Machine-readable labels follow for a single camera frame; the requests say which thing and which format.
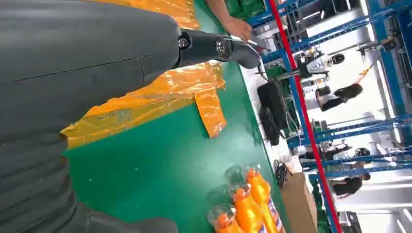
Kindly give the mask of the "person's hand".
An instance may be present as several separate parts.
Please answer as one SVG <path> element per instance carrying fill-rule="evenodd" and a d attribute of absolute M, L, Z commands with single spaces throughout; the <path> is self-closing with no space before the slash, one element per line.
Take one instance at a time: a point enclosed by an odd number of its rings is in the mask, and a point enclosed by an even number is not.
<path fill-rule="evenodd" d="M 221 24 L 230 35 L 236 36 L 244 42 L 250 40 L 252 27 L 244 20 L 229 16 Z"/>

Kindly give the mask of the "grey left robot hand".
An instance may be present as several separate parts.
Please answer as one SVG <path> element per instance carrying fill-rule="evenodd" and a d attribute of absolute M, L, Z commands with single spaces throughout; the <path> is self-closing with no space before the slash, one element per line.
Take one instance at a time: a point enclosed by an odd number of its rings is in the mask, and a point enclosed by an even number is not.
<path fill-rule="evenodd" d="M 62 130 L 93 106 L 209 60 L 255 68 L 229 36 L 181 29 L 165 14 L 85 0 L 0 3 L 0 230 L 3 233 L 175 233 L 78 202 Z"/>

